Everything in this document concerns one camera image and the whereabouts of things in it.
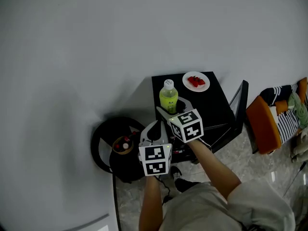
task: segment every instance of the black side table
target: black side table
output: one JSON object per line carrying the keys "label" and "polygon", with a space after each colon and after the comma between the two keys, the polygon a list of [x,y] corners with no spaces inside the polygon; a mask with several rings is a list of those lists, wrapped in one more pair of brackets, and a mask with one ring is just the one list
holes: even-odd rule
{"label": "black side table", "polygon": [[[213,152],[216,152],[242,132],[244,122],[242,116],[243,114],[245,115],[246,110],[248,83],[243,81],[243,83],[247,83],[245,85],[246,94],[244,93],[243,95],[242,84],[233,98],[236,102],[233,102],[233,100],[231,102],[236,103],[236,107],[231,109],[214,73],[203,72],[203,74],[210,80],[210,87],[204,92],[193,92],[187,89],[182,82],[184,74],[152,77],[154,104],[155,106],[160,106],[159,92],[164,86],[164,81],[172,79],[179,96],[189,100],[192,106],[198,110],[204,126],[204,136],[202,139],[211,145]],[[244,112],[241,111],[240,113],[241,125],[237,124],[240,106],[244,107]],[[160,119],[161,115],[157,109],[155,109],[155,112],[156,119]],[[234,132],[236,130],[240,130],[240,132],[237,132],[238,134],[235,136]],[[174,141],[172,152],[172,163],[196,159],[191,149],[178,139]]]}

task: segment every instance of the marble floor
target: marble floor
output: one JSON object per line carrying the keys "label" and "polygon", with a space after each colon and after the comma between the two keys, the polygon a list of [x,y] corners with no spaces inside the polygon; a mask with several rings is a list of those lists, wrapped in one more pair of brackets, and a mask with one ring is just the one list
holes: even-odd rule
{"label": "marble floor", "polygon": [[[252,145],[244,127],[242,133],[216,152],[215,156],[227,165],[242,182],[256,178],[266,180],[290,204],[295,216],[298,216],[300,215],[302,199],[306,192],[306,182],[308,183],[308,166],[296,176],[302,164],[291,162],[290,148],[291,144],[287,142],[272,154],[252,154]],[[181,170],[185,180],[209,181],[200,164],[194,165],[190,162],[182,162],[174,165]],[[170,176],[166,175],[161,179],[171,189],[171,196],[179,194]],[[119,179],[116,180],[116,194],[122,231],[138,230],[144,185],[145,178],[132,184],[123,183]],[[161,184],[161,190],[162,198],[164,198],[168,191],[163,184]]]}

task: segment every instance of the bottle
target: bottle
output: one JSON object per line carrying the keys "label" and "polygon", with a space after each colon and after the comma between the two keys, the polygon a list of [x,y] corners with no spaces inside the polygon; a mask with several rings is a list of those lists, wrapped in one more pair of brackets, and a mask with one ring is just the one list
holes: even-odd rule
{"label": "bottle", "polygon": [[174,83],[171,79],[166,79],[164,87],[159,92],[160,106],[169,113],[177,112],[178,91],[174,88]]}

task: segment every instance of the white plate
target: white plate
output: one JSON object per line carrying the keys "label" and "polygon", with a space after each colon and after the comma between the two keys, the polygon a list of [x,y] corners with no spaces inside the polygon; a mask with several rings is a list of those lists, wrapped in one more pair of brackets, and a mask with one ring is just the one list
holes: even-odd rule
{"label": "white plate", "polygon": [[[205,84],[202,85],[202,86],[194,87],[193,84],[188,81],[188,78],[190,76],[196,76],[196,77],[203,79]],[[194,71],[188,72],[188,73],[184,74],[182,80],[183,80],[184,86],[186,86],[189,90],[192,90],[192,91],[195,91],[195,92],[202,92],[202,91],[207,90],[210,87],[210,80],[208,79],[208,77],[206,77],[204,74],[202,74],[200,72],[194,72]]]}

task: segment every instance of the gray shirt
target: gray shirt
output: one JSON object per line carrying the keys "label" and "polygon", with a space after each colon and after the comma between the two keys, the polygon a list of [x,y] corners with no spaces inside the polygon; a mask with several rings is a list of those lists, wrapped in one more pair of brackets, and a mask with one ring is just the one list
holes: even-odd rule
{"label": "gray shirt", "polygon": [[160,231],[241,231],[257,225],[266,231],[293,231],[289,205],[268,183],[240,184],[226,201],[215,187],[200,183],[169,201]]}

